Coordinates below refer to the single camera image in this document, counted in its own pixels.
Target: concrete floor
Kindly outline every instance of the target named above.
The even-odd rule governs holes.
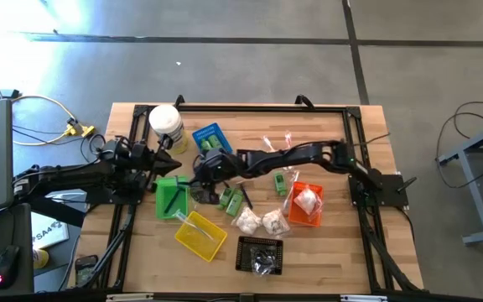
[[[340,0],[60,0],[48,1],[50,13],[38,1],[29,10],[20,3],[24,13],[0,15],[12,24],[0,23],[0,32],[348,37]],[[351,0],[351,8],[359,39],[483,40],[483,1]],[[483,244],[461,242],[481,230],[472,198],[467,189],[445,187],[434,165],[446,118],[464,102],[483,101],[483,48],[360,47],[360,54],[370,103],[386,113],[397,166],[418,177],[408,189],[409,214],[426,289],[483,298]],[[0,86],[56,98],[101,132],[113,102],[173,102],[178,94],[188,102],[291,103],[303,93],[319,104],[359,104],[350,48],[341,45],[46,43],[0,35]],[[468,111],[483,114],[483,107]],[[13,115],[16,124],[48,131],[66,119],[39,100],[18,104]],[[483,128],[472,117],[465,125],[466,118],[467,133]],[[460,141],[449,128],[442,150]],[[82,162],[77,144],[14,146],[16,173],[32,163]],[[459,171],[451,165],[445,173],[459,184]]]

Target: blue basket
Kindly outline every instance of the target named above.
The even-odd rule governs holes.
[[[231,154],[232,153],[231,145],[226,140],[225,135],[221,131],[221,128],[219,128],[219,125],[217,124],[217,122],[214,122],[211,125],[208,125],[202,129],[199,129],[193,132],[193,139],[195,140],[195,143],[197,144],[197,148],[199,149],[199,151],[202,153],[202,150],[200,149],[200,141],[202,139],[207,140],[210,137],[210,135],[213,135],[213,134],[215,134],[217,138],[219,138],[219,141],[221,142],[223,149]]]

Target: small green box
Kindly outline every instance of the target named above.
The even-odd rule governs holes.
[[[210,149],[211,149],[211,144],[210,144],[210,142],[208,142],[208,141],[207,141],[207,140],[205,140],[205,139],[202,139],[202,140],[200,141],[200,149],[203,151],[203,153],[204,153],[204,151],[208,151],[208,150],[210,150]]]
[[[179,176],[178,182],[187,182],[188,179],[185,176]],[[157,180],[158,188],[156,189],[156,217],[158,219],[172,219],[175,218],[174,213],[176,210],[180,211],[184,215],[188,215],[188,194],[189,189],[187,186],[176,186],[177,181],[175,177],[164,178]],[[176,195],[177,190],[182,190],[176,196],[173,205],[165,213],[165,209],[169,206],[170,201]]]
[[[281,172],[275,172],[275,190],[279,196],[286,195],[286,183],[284,182],[284,175]]]
[[[231,188],[225,188],[223,193],[221,193],[221,197],[219,197],[219,205],[217,205],[217,208],[219,210],[225,209],[231,201],[232,195],[234,195],[234,190]]]
[[[226,208],[226,214],[230,216],[236,216],[238,210],[240,210],[240,206],[243,202],[243,195],[239,190],[234,192],[234,196],[232,196],[231,203],[228,204]]]
[[[208,142],[210,142],[213,148],[223,148],[223,145],[219,141],[219,138],[215,134],[212,134],[208,137]]]

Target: yellow plastic tray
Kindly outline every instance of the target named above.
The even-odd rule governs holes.
[[[198,226],[202,231],[208,233],[213,240],[187,223],[182,224],[174,237],[191,250],[191,252],[196,253],[207,262],[211,262],[225,241],[226,232],[196,211],[191,212],[188,220]]]

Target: orange container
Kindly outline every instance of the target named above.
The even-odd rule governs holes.
[[[311,227],[319,227],[319,224],[321,223],[322,220],[322,213],[318,213],[313,220],[309,220],[309,215],[303,211],[303,209],[298,206],[295,201],[293,201],[296,197],[298,197],[299,193],[301,191],[305,190],[307,187],[307,184],[296,181],[293,183],[293,192],[292,192],[292,200],[290,201],[290,212],[288,214],[288,221],[290,222],[295,222],[295,223],[301,223],[306,226],[311,226]],[[316,195],[319,196],[319,198],[323,201],[323,194],[324,194],[324,188],[319,186],[319,185],[309,185],[309,188],[316,193]]]

